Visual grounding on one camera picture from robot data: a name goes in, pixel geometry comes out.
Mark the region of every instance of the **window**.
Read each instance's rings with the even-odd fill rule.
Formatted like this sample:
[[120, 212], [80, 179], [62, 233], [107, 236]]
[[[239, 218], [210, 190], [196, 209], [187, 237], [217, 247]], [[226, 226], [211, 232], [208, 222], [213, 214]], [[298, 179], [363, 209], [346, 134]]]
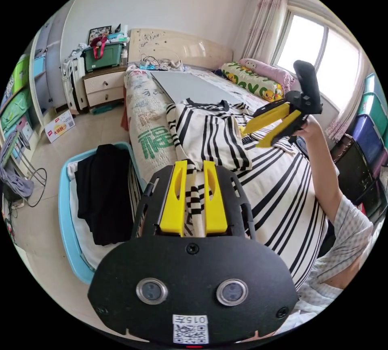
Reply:
[[293, 63], [314, 65], [319, 89], [339, 110], [352, 97], [360, 52], [328, 26], [289, 13], [273, 64], [294, 73]]

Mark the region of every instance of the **plaid shirt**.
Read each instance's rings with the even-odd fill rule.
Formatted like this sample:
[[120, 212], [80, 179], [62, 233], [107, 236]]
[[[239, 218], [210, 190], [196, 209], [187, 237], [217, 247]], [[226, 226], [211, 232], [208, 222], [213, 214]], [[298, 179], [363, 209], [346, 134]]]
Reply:
[[315, 261], [309, 277], [298, 289], [299, 300], [294, 310], [276, 334], [293, 329], [322, 312], [342, 292], [324, 282], [348, 268], [375, 242], [372, 222], [345, 196], [335, 217], [334, 232], [334, 246]]

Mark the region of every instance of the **camera lens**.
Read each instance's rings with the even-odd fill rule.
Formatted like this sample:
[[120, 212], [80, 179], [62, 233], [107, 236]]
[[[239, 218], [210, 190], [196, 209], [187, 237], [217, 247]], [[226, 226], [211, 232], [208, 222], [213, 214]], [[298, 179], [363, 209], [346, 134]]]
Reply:
[[217, 288], [217, 300], [228, 307], [241, 304], [248, 295], [248, 287], [238, 279], [230, 279], [222, 282]]
[[167, 298], [167, 287], [156, 278], [145, 278], [136, 286], [137, 297], [146, 304], [160, 304]]

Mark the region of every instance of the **window frame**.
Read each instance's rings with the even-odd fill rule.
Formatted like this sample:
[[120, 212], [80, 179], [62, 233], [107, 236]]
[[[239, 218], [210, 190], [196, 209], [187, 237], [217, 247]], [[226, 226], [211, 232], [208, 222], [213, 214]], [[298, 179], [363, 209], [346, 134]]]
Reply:
[[[313, 16], [313, 14], [310, 15], [310, 12], [308, 12], [306, 14], [305, 12], [298, 11], [297, 9], [292, 9], [292, 10], [289, 9], [287, 11], [286, 17], [285, 17], [284, 22], [283, 22], [282, 32], [280, 33], [279, 40], [278, 40], [278, 43], [277, 43], [276, 48], [275, 48], [275, 53], [274, 53], [273, 58], [271, 60], [272, 66], [286, 70], [285, 68], [279, 66], [277, 63], [280, 59], [280, 56], [281, 56], [283, 49], [284, 49], [284, 45], [285, 45], [287, 38], [288, 38], [288, 35], [290, 33], [291, 24], [292, 24], [292, 20], [293, 20], [294, 16], [306, 18], [306, 19], [308, 19], [312, 22], [315, 22], [319, 25], [322, 25], [324, 27], [321, 47], [319, 49], [317, 59], [314, 63], [314, 68], [315, 68], [316, 72], [318, 72], [318, 70], [319, 70], [319, 66], [321, 65], [323, 55], [325, 53], [327, 39], [329, 36], [329, 31], [332, 30], [333, 32], [339, 34], [342, 38], [346, 39], [350, 44], [352, 44], [353, 46], [355, 46], [357, 48], [357, 50], [358, 50], [357, 76], [358, 76], [358, 72], [360, 70], [360, 58], [362, 55], [362, 50], [361, 50], [359, 44], [355, 43], [352, 40], [352, 38], [346, 32], [341, 30], [339, 27], [335, 27], [334, 25], [329, 25], [329, 23], [326, 23], [325, 21], [323, 21], [321, 19], [315, 18]], [[290, 72], [291, 75], [296, 78], [296, 74], [293, 71], [289, 71], [289, 70], [286, 70], [286, 71]], [[338, 112], [340, 112], [340, 108], [337, 106], [337, 104], [333, 100], [331, 100], [327, 95], [325, 95], [322, 92], [321, 92], [321, 95], [325, 98], [325, 100], [327, 100], [329, 102], [329, 104], [331, 104]]]
[[305, 15], [303, 13], [298, 13], [296, 11], [290, 11], [290, 10], [288, 10], [288, 12], [287, 12], [287, 15], [286, 15], [286, 18], [284, 21], [283, 30], [282, 30], [282, 33], [280, 34], [280, 38], [279, 38], [278, 44], [277, 44], [276, 49], [275, 49], [275, 54], [274, 54], [272, 61], [271, 61], [271, 65], [280, 68], [280, 66], [278, 66], [277, 63], [280, 59], [280, 56], [283, 52], [288, 35], [290, 33], [291, 24], [292, 24], [292, 20], [293, 20], [294, 16], [308, 19], [309, 21], [312, 21], [312, 22], [314, 22], [318, 25], [321, 25], [323, 27], [323, 36], [322, 36], [321, 46], [319, 48], [318, 56], [317, 56], [316, 61], [314, 63], [314, 68], [316, 71], [318, 71], [319, 66], [321, 64], [321, 61], [322, 61], [322, 58], [323, 58], [323, 53], [325, 52], [325, 49], [326, 49], [327, 38], [329, 36], [330, 27], [328, 25], [326, 25], [325, 23], [318, 21], [314, 17], [310, 17], [310, 16]]

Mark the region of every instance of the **tiled floor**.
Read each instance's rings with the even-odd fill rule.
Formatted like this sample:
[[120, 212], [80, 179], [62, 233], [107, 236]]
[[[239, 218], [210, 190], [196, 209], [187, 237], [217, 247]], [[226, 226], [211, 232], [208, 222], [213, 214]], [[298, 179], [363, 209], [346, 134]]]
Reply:
[[[47, 170], [47, 186], [41, 202], [34, 208], [24, 206], [13, 219], [17, 245], [27, 253], [30, 268], [42, 288], [74, 317], [112, 334], [98, 319], [88, 299], [88, 286], [73, 274], [63, 247], [58, 221], [59, 173], [70, 157], [100, 144], [129, 140], [120, 127], [123, 107], [100, 114], [75, 118], [75, 127], [52, 144], [45, 134], [34, 153], [32, 165]], [[31, 198], [39, 194], [37, 188]]]

